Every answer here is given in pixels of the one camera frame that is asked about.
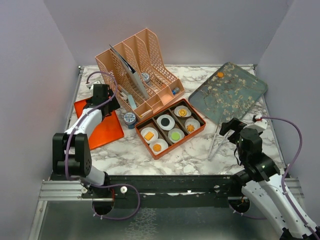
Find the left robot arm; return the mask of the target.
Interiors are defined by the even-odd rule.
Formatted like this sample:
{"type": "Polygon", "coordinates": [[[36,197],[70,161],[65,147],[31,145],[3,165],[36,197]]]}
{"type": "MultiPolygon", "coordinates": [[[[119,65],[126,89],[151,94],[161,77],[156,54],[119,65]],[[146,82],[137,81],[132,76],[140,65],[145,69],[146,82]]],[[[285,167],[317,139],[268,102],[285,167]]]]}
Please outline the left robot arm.
{"type": "Polygon", "coordinates": [[[52,171],[67,180],[79,180],[99,198],[111,196],[108,174],[93,166],[89,138],[120,105],[108,84],[93,85],[80,118],[65,132],[52,138],[52,171]]]}

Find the rectangular yellow cracker cookie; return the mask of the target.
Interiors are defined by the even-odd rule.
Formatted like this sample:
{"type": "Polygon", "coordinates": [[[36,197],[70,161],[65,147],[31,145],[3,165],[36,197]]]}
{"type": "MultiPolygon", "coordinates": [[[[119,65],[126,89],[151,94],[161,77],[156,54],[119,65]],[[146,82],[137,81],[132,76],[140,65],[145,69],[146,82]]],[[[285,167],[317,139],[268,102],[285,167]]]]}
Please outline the rectangular yellow cracker cookie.
{"type": "Polygon", "coordinates": [[[154,133],[153,132],[151,132],[151,131],[148,131],[145,135],[144,135],[144,139],[146,140],[146,141],[150,141],[153,137],[154,137],[154,133]]]}

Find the orange tin lid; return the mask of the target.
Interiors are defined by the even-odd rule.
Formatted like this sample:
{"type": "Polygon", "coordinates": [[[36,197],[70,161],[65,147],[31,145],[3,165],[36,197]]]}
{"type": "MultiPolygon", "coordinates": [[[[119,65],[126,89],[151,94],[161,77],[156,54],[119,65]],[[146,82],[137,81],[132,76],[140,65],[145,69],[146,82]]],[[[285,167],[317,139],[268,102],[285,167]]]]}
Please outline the orange tin lid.
{"type": "Polygon", "coordinates": [[[76,135],[78,134],[87,135],[90,150],[97,149],[106,144],[123,138],[124,132],[116,112],[113,111],[111,115],[106,116],[102,121],[99,121],[100,115],[98,114],[97,110],[87,116],[87,113],[90,109],[84,109],[86,100],[88,100],[88,98],[74,103],[78,120],[71,128],[73,129],[73,127],[75,127],[83,117],[85,117],[85,119],[81,122],[81,124],[74,132],[70,145],[74,145],[76,135]]]}

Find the green macaron cookie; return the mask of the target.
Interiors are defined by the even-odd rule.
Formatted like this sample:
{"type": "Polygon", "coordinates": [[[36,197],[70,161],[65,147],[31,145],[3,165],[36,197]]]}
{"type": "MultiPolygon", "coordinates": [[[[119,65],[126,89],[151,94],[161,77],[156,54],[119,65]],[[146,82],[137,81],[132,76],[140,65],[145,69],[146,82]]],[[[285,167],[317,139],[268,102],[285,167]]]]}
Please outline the green macaron cookie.
{"type": "Polygon", "coordinates": [[[171,139],[174,141],[178,141],[181,138],[181,135],[179,132],[175,131],[171,134],[171,139]]]}

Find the steel serving tongs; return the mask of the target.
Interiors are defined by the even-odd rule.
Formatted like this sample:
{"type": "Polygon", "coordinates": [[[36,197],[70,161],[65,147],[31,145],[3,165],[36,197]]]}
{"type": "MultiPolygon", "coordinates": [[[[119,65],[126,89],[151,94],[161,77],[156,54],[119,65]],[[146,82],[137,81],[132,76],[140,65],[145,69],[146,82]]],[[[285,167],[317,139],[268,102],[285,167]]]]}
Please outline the steel serving tongs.
{"type": "Polygon", "coordinates": [[[224,136],[219,135],[219,131],[221,130],[222,123],[225,120],[226,120],[226,116],[224,114],[222,114],[221,117],[219,118],[218,124],[217,124],[216,129],[213,134],[213,139],[212,139],[211,145],[209,147],[208,156],[207,156],[208,160],[211,160],[214,157],[217,150],[219,149],[219,147],[221,146],[221,144],[225,140],[224,136]]]}

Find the orange cookie tin box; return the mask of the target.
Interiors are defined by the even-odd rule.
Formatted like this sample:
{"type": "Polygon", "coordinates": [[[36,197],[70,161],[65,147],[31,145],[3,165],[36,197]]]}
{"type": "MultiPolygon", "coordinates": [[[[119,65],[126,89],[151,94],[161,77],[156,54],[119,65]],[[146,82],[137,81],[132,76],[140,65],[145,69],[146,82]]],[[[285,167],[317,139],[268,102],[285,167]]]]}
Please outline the orange cookie tin box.
{"type": "Polygon", "coordinates": [[[138,123],[135,130],[153,159],[158,160],[202,132],[205,120],[186,99],[138,123]]]}

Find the round orange chip cookie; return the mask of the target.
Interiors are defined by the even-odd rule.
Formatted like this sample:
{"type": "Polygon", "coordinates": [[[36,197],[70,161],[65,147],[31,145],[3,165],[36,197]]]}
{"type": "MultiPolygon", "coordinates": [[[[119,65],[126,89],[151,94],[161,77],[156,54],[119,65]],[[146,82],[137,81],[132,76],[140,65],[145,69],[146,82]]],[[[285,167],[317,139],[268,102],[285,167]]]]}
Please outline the round orange chip cookie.
{"type": "Polygon", "coordinates": [[[158,143],[154,144],[152,147],[154,152],[160,152],[162,150],[162,146],[158,143]]]}

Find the black sandwich cookie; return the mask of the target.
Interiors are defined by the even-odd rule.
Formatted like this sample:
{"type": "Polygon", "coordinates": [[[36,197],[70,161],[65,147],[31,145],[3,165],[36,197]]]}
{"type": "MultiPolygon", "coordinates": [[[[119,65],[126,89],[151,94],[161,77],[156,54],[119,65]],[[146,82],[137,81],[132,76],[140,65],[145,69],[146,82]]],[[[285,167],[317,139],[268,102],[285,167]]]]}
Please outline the black sandwich cookie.
{"type": "Polygon", "coordinates": [[[164,118],[161,119],[160,123],[161,123],[162,126],[166,127],[166,126],[168,126],[170,124],[170,119],[167,118],[167,117],[164,117],[164,118]]]}

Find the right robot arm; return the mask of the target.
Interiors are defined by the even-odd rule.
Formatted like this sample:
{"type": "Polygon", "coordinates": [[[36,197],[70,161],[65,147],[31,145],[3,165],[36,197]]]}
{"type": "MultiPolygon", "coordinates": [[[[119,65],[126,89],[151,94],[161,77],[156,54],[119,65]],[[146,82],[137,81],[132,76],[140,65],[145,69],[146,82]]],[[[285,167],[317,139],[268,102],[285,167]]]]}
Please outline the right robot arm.
{"type": "Polygon", "coordinates": [[[229,189],[244,195],[270,222],[281,240],[318,240],[320,227],[308,216],[285,182],[272,158],[263,153],[261,134],[268,126],[269,116],[255,115],[252,124],[237,118],[223,122],[219,134],[235,144],[237,163],[244,169],[232,175],[229,189]]]}

